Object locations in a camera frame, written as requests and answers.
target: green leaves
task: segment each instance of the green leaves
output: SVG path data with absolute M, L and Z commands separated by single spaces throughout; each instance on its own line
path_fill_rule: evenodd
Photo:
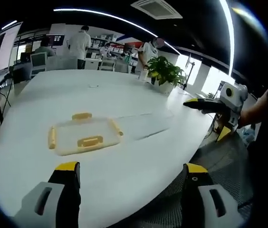
M 169 82 L 176 87 L 178 83 L 183 84 L 186 80 L 186 76 L 182 76 L 183 70 L 174 66 L 163 56 L 150 59 L 148 69 L 149 76 L 155 77 L 159 85 Z
M 213 94 L 213 93 L 208 93 L 207 97 L 213 99 L 213 98 L 215 97 L 215 94 Z

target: person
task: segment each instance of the person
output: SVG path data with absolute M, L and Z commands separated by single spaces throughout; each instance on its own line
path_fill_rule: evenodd
M 40 43 L 40 47 L 35 50 L 35 53 L 46 52 L 47 56 L 55 56 L 55 52 L 48 47 L 49 37 L 44 37 Z
M 150 42 L 143 43 L 138 49 L 138 63 L 135 69 L 135 74 L 140 75 L 141 71 L 147 66 L 151 58 L 158 57 L 157 48 L 164 45 L 164 40 L 161 38 L 154 38 Z
M 82 26 L 81 30 L 71 37 L 68 43 L 70 56 L 77 57 L 78 69 L 84 68 L 84 61 L 86 58 L 86 50 L 91 46 L 91 37 L 87 34 L 88 26 Z
M 110 50 L 109 50 L 109 47 L 110 47 L 110 43 L 106 43 L 104 47 L 101 47 L 100 48 L 100 54 L 102 56 L 107 56 L 110 54 Z
M 250 109 L 242 111 L 239 128 L 262 123 L 257 139 L 248 146 L 248 159 L 253 206 L 248 222 L 242 227 L 261 227 L 268 224 L 268 90 Z

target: ceiling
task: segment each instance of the ceiling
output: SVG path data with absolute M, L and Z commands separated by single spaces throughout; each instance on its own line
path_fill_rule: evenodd
M 219 0 L 166 0 L 182 16 L 182 19 L 155 20 L 131 7 L 135 0 L 35 0 L 24 3 L 13 0 L 0 3 L 0 28 L 10 21 L 23 21 L 21 31 L 50 27 L 52 23 L 86 24 L 114 30 L 142 41 L 152 36 L 125 22 L 85 12 L 53 12 L 55 8 L 79 8 L 109 13 L 136 23 L 173 46 L 180 46 L 211 56 L 227 65 L 230 60 L 228 26 Z M 268 6 L 261 0 L 240 0 L 248 6 L 268 29 Z M 231 11 L 235 31 L 234 69 L 248 79 L 257 90 L 268 86 L 268 45 L 238 14 Z M 225 72 L 225 67 L 216 65 Z

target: wall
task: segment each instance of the wall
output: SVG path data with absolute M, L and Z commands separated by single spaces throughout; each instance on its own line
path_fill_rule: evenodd
M 15 38 L 18 34 L 21 24 L 16 25 L 2 33 L 5 33 L 1 47 L 0 47 L 0 70 L 6 68 L 10 64 L 11 50 L 14 46 Z
M 166 57 L 170 63 L 175 65 L 179 55 L 158 50 L 158 56 Z
M 121 43 L 131 43 L 131 42 L 141 42 L 140 40 L 138 39 L 135 39 L 133 37 L 128 37 L 128 38 L 125 38 L 125 39 L 122 39 L 121 40 L 118 40 L 117 42 L 121 42 Z
M 193 96 L 195 96 L 196 93 L 201 93 L 201 89 L 205 84 L 209 70 L 210 70 L 210 66 L 207 66 L 202 63 L 197 73 L 194 84 L 193 85 L 188 84 L 186 91 L 189 92 Z
M 56 48 L 57 55 L 67 55 L 68 48 L 67 48 L 67 41 L 71 39 L 71 37 L 80 31 L 82 25 L 66 25 L 66 24 L 52 24 L 49 33 L 50 34 L 64 34 L 64 41 L 63 46 L 53 46 Z M 115 34 L 118 37 L 123 36 L 123 34 L 114 32 L 111 30 L 107 30 L 104 28 L 97 28 L 93 26 L 89 26 L 89 31 L 87 32 L 91 37 L 96 37 L 102 34 Z

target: white flower pot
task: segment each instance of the white flower pot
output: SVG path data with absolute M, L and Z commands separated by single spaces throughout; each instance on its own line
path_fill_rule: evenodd
M 164 84 L 159 85 L 158 81 L 155 81 L 154 88 L 162 94 L 169 95 L 174 89 L 174 86 L 169 82 L 165 82 Z
M 140 80 L 140 81 L 145 81 L 146 80 L 146 78 L 147 78 L 147 76 L 148 76 L 148 70 L 147 69 L 143 69 L 142 71 L 141 71 L 141 73 L 140 73 L 140 75 L 138 76 L 138 79 Z

